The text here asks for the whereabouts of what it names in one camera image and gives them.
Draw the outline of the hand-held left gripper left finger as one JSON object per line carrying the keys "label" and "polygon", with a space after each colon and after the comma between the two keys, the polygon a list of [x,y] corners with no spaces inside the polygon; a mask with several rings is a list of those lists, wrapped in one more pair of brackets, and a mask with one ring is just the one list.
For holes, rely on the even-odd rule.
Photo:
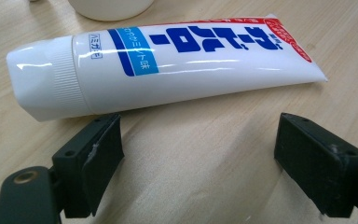
{"label": "hand-held left gripper left finger", "polygon": [[96,214],[123,158],[119,114],[91,121],[53,155],[53,168],[64,192],[66,217]]}

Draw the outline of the white toothpaste tube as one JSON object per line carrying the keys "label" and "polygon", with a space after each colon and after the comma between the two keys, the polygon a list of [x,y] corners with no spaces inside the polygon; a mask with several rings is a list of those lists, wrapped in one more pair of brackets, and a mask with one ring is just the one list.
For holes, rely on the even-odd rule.
{"label": "white toothpaste tube", "polygon": [[19,105],[39,121],[325,79],[274,16],[57,37],[14,49],[7,68]]}

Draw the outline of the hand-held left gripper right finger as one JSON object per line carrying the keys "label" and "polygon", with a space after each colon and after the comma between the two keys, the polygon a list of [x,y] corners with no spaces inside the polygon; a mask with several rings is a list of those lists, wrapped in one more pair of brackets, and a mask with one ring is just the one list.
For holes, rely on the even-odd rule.
{"label": "hand-held left gripper right finger", "polygon": [[274,158],[322,214],[358,208],[358,148],[317,123],[282,113]]}

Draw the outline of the white cup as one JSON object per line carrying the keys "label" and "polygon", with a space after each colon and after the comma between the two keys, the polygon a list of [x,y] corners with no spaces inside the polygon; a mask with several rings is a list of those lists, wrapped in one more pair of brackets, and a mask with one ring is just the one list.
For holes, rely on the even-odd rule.
{"label": "white cup", "polygon": [[96,21],[120,21],[139,15],[154,0],[68,0],[80,15]]}

